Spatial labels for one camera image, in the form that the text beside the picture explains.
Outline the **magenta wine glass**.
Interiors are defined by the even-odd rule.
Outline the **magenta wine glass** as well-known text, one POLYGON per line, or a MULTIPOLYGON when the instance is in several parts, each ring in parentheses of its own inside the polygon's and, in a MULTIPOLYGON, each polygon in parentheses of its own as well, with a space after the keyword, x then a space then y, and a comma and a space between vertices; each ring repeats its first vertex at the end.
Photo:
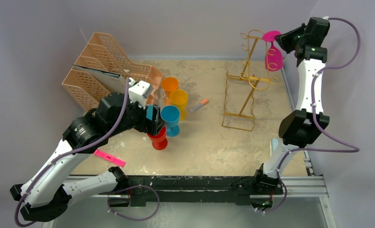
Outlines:
POLYGON ((270 47, 267 48, 265 55, 265 69, 268 71, 278 71, 283 68, 283 55, 281 51, 275 47, 274 41, 276 41, 275 36, 280 35, 281 33, 277 30, 268 31, 263 36, 262 39, 266 44, 270 43, 270 47))

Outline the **red wine glass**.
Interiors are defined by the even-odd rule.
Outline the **red wine glass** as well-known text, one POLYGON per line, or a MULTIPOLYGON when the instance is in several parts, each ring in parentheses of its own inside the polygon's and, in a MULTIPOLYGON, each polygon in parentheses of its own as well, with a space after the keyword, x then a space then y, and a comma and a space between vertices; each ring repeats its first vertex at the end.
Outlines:
POLYGON ((152 141, 152 146, 156 150, 163 150, 167 147, 168 141, 166 139, 166 127, 164 126, 157 135, 147 133, 149 139, 152 141))

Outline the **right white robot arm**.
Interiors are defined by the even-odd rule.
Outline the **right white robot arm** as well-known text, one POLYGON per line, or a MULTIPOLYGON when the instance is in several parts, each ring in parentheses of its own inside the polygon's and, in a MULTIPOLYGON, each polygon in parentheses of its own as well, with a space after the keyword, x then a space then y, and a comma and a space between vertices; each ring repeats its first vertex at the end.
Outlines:
POLYGON ((324 115, 321 103, 320 69, 327 62, 327 49, 322 43, 328 34, 327 19, 311 17, 307 24, 285 34, 269 31, 263 35, 267 42, 277 42, 286 52, 294 52, 299 75, 298 101, 295 110, 284 118, 279 126, 279 138, 270 142, 270 158, 256 170, 253 188, 264 193, 280 187, 278 179, 289 161, 307 145, 314 143, 321 129, 326 129, 329 116, 324 115))

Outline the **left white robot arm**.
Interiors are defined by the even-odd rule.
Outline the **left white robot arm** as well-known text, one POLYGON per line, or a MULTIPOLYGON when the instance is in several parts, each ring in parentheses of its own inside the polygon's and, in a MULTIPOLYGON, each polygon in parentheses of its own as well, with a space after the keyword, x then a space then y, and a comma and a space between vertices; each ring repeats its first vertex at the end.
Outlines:
POLYGON ((88 179, 67 182, 72 171, 107 144, 110 137, 130 129, 154 136, 164 132, 159 106, 143 108, 138 102, 132 103, 126 93, 110 93, 100 100, 97 108, 75 119, 38 173, 27 183, 11 187, 10 193, 18 202, 16 224, 27 227, 36 222, 52 221, 68 207, 101 193, 141 194, 145 186, 129 179, 118 166, 88 179))

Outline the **yellow wine glass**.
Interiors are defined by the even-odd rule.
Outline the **yellow wine glass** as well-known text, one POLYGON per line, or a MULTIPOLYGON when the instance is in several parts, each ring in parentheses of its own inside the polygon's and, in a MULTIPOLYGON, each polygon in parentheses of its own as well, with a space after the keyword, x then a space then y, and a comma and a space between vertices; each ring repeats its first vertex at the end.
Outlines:
POLYGON ((173 106, 177 107, 180 111, 180 121, 186 118, 186 106, 188 102, 188 94, 186 91, 176 89, 170 93, 170 101, 173 106))

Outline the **orange wine glass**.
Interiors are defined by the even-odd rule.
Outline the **orange wine glass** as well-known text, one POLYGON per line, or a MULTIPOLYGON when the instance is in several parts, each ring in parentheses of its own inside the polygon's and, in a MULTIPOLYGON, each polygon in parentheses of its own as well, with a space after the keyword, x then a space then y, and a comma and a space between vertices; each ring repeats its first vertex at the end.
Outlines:
POLYGON ((165 91, 165 104, 171 105, 170 94, 178 89, 179 81, 175 77, 166 77, 161 82, 161 88, 165 91))

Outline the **blue wine glass front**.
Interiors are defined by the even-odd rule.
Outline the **blue wine glass front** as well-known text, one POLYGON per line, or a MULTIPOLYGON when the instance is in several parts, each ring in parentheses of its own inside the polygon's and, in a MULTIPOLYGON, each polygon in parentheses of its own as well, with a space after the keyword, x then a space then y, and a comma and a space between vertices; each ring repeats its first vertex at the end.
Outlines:
POLYGON ((154 106, 153 105, 148 105, 146 108, 146 118, 148 120, 153 120, 154 119, 154 106))

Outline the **blue wine glass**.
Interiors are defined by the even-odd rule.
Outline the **blue wine glass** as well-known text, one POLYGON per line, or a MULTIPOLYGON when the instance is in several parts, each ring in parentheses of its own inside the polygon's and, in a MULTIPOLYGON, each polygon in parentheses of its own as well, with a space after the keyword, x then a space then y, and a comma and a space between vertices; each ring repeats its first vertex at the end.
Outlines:
POLYGON ((180 132, 179 120, 180 111, 173 105, 165 106, 161 110, 161 118, 165 122, 166 134, 169 137, 176 137, 180 132))
POLYGON ((153 105, 148 105, 146 108, 146 118, 148 120, 153 120, 154 119, 154 106, 153 105))

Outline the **clear wine glass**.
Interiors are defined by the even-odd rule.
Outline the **clear wine glass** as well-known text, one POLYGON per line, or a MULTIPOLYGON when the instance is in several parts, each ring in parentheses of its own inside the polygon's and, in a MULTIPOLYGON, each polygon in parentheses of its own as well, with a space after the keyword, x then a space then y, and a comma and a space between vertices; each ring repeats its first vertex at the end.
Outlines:
POLYGON ((160 108, 164 108, 166 106, 166 93, 163 89, 158 88, 154 91, 154 104, 159 106, 160 108))

